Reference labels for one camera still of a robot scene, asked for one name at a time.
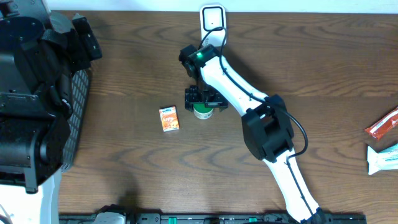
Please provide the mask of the green lid jar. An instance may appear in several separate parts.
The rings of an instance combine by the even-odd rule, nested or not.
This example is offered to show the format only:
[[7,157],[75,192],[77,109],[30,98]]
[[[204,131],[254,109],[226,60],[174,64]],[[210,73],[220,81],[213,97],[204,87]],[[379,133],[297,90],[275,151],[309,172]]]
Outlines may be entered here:
[[206,107],[203,103],[194,104],[193,113],[198,119],[208,119],[213,115],[214,109]]

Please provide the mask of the small orange snack box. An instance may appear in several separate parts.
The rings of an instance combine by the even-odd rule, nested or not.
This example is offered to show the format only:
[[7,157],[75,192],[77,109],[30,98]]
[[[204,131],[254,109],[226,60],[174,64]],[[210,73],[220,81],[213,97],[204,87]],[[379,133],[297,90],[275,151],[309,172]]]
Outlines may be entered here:
[[163,132],[175,131],[180,129],[177,110],[175,106],[162,108],[159,110],[159,114]]

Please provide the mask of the orange candy bar wrapper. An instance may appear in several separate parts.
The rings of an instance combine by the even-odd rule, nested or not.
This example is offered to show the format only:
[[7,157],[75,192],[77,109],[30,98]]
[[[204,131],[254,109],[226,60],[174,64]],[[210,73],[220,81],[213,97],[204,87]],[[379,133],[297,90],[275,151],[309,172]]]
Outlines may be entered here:
[[382,119],[366,128],[364,131],[374,139],[380,140],[387,132],[397,126],[397,108],[385,115]]

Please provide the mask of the teal wipes packet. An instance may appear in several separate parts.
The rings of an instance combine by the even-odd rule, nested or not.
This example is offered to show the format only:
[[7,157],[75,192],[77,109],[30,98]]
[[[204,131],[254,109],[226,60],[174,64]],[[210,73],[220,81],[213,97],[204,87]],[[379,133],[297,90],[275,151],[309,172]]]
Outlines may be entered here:
[[376,152],[371,146],[367,148],[368,174],[380,170],[397,170],[397,145]]

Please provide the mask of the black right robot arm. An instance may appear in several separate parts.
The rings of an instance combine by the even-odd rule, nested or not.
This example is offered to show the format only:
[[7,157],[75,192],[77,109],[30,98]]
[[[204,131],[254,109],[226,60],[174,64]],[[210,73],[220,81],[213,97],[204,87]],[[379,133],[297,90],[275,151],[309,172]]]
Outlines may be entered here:
[[272,172],[287,213],[299,223],[324,223],[325,215],[297,165],[292,124],[298,121],[287,112],[283,99],[255,89],[212,45],[200,49],[189,45],[178,59],[197,82],[185,90],[186,110],[199,114],[203,108],[232,106],[241,117],[247,148]]

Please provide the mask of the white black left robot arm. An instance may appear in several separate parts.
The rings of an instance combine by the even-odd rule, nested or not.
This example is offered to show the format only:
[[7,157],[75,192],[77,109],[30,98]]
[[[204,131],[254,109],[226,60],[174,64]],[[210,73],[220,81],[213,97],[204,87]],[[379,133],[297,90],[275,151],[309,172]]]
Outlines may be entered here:
[[58,223],[62,174],[101,56],[85,16],[68,18],[44,0],[1,2],[2,223]]

